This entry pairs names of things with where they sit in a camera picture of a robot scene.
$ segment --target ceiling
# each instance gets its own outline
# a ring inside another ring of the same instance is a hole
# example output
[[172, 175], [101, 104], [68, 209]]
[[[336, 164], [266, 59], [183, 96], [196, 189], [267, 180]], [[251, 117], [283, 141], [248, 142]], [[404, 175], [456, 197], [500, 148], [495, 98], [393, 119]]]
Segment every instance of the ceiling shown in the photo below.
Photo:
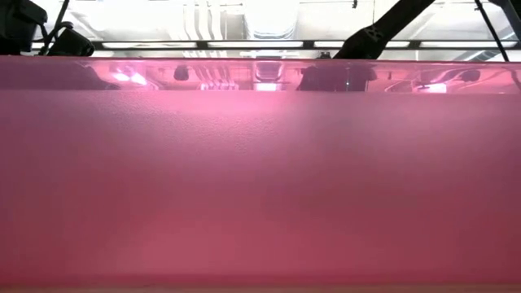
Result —
[[[60, 0], [33, 0], [44, 7], [51, 29]], [[247, 40], [258, 38], [344, 40], [385, 13], [396, 0], [71, 0], [64, 20], [96, 41]], [[484, 3], [500, 37], [512, 30], [499, 7]], [[438, 0], [396, 36], [396, 40], [491, 40], [473, 0]], [[252, 56], [251, 51], [212, 56]], [[461, 50], [385, 51], [381, 59], [469, 59]], [[116, 57], [205, 57], [198, 51], [97, 52]], [[312, 58], [316, 51], [277, 52], [285, 58]]]

